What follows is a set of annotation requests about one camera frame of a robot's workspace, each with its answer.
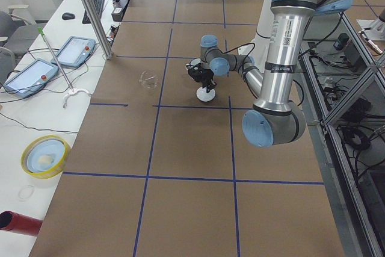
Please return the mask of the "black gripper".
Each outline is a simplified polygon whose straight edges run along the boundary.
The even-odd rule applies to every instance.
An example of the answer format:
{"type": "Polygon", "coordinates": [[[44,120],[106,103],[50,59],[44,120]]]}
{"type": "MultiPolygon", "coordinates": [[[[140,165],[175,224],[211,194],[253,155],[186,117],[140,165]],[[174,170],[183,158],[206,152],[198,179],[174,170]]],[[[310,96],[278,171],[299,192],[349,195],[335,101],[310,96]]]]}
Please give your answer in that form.
{"type": "Polygon", "coordinates": [[[188,74],[195,82],[201,82],[205,85],[206,93],[213,90],[217,83],[213,80],[214,73],[210,69],[203,69],[201,67],[192,67],[188,69],[188,74]]]}

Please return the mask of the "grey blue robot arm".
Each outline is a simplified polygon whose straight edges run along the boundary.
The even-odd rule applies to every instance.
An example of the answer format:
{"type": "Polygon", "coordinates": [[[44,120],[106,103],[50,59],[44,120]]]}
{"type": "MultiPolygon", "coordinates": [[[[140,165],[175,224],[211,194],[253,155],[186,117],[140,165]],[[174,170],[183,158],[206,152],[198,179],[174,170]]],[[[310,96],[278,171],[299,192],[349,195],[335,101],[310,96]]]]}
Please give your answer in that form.
{"type": "Polygon", "coordinates": [[[289,98],[306,25],[314,16],[341,13],[353,0],[270,0],[273,21],[265,45],[263,70],[250,55],[223,52],[213,35],[200,42],[200,56],[186,65],[189,76],[202,84],[201,101],[215,96],[215,76],[238,73],[256,100],[242,119],[246,139],[257,147],[270,147],[299,139],[306,127],[303,112],[289,98]]]}

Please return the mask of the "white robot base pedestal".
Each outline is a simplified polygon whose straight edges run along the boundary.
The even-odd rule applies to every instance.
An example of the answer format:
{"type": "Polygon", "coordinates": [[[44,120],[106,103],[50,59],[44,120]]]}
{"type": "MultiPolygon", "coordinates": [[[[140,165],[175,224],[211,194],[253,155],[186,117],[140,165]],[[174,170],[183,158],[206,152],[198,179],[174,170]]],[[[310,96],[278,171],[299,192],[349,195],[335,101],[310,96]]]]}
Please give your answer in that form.
{"type": "Polygon", "coordinates": [[[262,48],[269,44],[273,20],[274,15],[271,12],[271,0],[263,0],[256,34],[253,40],[257,48],[262,48]]]}

